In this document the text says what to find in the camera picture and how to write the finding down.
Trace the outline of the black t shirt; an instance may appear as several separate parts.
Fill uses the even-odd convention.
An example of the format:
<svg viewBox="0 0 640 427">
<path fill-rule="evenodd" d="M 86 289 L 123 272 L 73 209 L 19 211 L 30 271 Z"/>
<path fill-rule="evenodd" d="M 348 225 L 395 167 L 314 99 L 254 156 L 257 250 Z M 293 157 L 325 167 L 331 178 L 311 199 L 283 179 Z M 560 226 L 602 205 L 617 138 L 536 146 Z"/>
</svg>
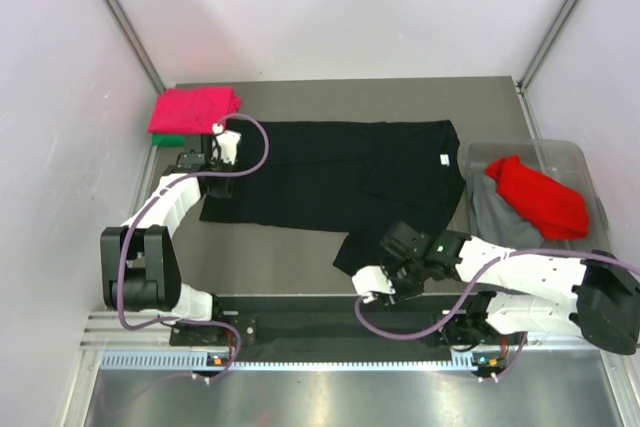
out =
<svg viewBox="0 0 640 427">
<path fill-rule="evenodd" d="M 239 169 L 258 169 L 234 180 L 230 198 L 206 197 L 201 221 L 342 233 L 333 264 L 348 275 L 385 258 L 396 222 L 443 231 L 465 188 L 449 120 L 227 125 L 242 136 Z"/>
</svg>

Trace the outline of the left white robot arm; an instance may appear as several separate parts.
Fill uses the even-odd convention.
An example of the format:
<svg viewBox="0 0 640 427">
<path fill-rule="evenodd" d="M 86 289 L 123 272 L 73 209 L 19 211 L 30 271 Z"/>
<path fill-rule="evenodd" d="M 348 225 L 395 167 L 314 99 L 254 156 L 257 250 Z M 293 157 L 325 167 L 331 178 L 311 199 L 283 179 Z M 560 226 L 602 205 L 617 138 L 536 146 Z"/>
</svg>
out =
<svg viewBox="0 0 640 427">
<path fill-rule="evenodd" d="M 209 344 L 226 334 L 216 296 L 183 282 L 173 237 L 206 194 L 230 193 L 240 142 L 234 131 L 194 136 L 142 207 L 102 232 L 103 301 L 123 328 L 184 323 Z"/>
</svg>

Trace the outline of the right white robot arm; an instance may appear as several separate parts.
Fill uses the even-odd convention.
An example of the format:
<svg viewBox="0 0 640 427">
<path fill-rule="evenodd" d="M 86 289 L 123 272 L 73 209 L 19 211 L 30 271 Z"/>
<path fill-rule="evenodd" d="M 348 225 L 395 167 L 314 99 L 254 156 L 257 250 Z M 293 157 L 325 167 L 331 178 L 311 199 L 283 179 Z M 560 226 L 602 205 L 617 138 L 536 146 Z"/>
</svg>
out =
<svg viewBox="0 0 640 427">
<path fill-rule="evenodd" d="M 456 231 L 435 237 L 394 224 L 381 240 L 386 303 L 420 295 L 428 280 L 483 286 L 440 327 L 453 343 L 479 344 L 525 332 L 581 337 L 614 354 L 639 343 L 639 282 L 604 252 L 517 251 Z"/>
</svg>

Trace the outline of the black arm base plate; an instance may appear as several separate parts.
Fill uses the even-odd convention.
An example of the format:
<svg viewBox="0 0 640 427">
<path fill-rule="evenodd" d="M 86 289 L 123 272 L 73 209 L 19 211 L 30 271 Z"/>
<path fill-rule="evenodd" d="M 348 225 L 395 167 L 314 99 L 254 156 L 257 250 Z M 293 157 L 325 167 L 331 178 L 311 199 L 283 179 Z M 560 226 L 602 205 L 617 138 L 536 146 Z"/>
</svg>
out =
<svg viewBox="0 0 640 427">
<path fill-rule="evenodd" d="M 413 341 L 394 341 L 368 331 L 356 318 L 352 296 L 221 296 L 222 320 L 241 334 L 240 361 L 403 361 L 444 360 L 449 347 L 515 346 L 522 334 L 498 334 L 463 321 L 458 313 L 439 331 Z M 444 316 L 456 296 L 425 295 L 394 306 L 361 307 L 366 320 L 394 333 L 425 330 Z M 233 336 L 214 327 L 178 324 L 173 347 L 228 347 Z"/>
</svg>

